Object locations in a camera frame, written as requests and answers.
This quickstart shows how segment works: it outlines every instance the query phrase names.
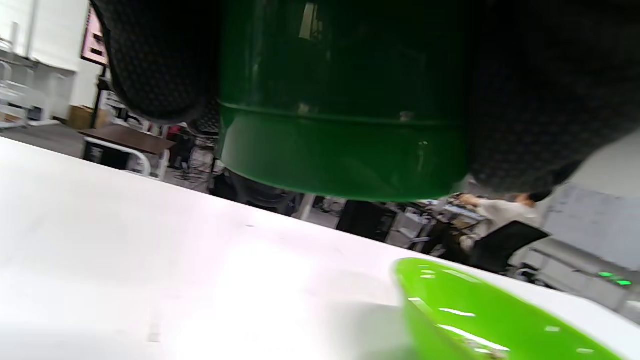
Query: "whiteboard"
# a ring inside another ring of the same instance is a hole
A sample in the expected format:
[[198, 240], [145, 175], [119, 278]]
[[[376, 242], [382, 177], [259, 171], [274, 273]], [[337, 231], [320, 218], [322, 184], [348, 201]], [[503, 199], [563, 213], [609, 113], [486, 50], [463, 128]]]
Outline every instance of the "whiteboard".
[[640, 199], [567, 184], [557, 190], [544, 228], [603, 260], [640, 270]]

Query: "white table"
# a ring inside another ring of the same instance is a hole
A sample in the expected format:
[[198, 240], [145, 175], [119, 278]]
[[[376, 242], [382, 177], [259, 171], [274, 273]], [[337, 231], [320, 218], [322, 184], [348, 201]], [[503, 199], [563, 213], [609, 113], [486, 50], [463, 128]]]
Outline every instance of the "white table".
[[[424, 256], [1, 138], [0, 169], [0, 359], [415, 359], [390, 271]], [[617, 314], [466, 270], [640, 359]]]

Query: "black textured rubber pad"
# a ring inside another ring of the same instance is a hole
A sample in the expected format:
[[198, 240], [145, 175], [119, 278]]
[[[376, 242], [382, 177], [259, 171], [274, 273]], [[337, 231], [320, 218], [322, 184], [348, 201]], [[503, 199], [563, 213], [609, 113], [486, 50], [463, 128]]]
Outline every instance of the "black textured rubber pad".
[[[216, 135], [219, 2], [92, 3], [123, 102], [148, 119]], [[479, 15], [472, 175], [496, 192], [546, 189], [640, 126], [640, 3], [492, 4]]]
[[470, 137], [478, 183], [549, 188], [640, 125], [640, 3], [499, 1], [483, 26]]

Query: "white shirt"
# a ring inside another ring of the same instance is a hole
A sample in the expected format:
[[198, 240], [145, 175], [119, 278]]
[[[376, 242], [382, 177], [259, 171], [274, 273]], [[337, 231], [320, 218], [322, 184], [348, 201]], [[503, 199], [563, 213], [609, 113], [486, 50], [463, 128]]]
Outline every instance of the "white shirt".
[[535, 227], [540, 226], [541, 223], [541, 218], [534, 208], [517, 202], [483, 199], [478, 203], [477, 212], [486, 217], [486, 220], [476, 226], [473, 235], [460, 239], [460, 245], [466, 251], [469, 251], [477, 240], [512, 221], [523, 222]]

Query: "green cylinder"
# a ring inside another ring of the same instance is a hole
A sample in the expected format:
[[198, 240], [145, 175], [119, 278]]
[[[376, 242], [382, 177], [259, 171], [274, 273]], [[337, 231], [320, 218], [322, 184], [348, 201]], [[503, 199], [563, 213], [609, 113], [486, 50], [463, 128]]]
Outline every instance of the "green cylinder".
[[472, 0], [223, 0], [221, 161], [348, 199], [445, 195], [468, 171]]

